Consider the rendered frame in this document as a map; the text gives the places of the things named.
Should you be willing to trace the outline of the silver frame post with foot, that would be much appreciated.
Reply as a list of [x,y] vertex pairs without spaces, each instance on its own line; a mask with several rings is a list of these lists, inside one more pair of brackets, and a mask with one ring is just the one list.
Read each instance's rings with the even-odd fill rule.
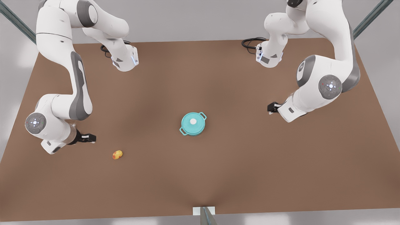
[[200,216],[200,225],[218,225],[214,215],[215,207],[193,207],[192,214],[194,216]]

